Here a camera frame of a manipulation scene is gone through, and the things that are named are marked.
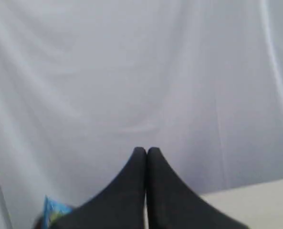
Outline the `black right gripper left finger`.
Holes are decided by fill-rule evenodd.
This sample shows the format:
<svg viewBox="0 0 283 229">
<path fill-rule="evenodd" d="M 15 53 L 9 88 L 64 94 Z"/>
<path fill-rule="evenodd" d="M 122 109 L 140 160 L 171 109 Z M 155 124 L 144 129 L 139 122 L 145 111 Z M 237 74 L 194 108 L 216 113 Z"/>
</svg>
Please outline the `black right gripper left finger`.
<svg viewBox="0 0 283 229">
<path fill-rule="evenodd" d="M 57 219 L 52 229 L 142 229 L 147 154 L 136 147 L 114 180 L 94 198 Z"/>
</svg>

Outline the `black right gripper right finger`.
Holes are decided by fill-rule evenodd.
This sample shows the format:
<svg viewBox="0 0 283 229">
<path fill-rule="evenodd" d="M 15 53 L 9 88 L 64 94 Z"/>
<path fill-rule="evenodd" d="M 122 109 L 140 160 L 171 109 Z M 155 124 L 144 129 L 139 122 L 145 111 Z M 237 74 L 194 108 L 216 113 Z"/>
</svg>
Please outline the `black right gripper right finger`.
<svg viewBox="0 0 283 229">
<path fill-rule="evenodd" d="M 147 210 L 151 229 L 228 229 L 230 219 L 192 192 L 161 150 L 147 153 Z"/>
</svg>

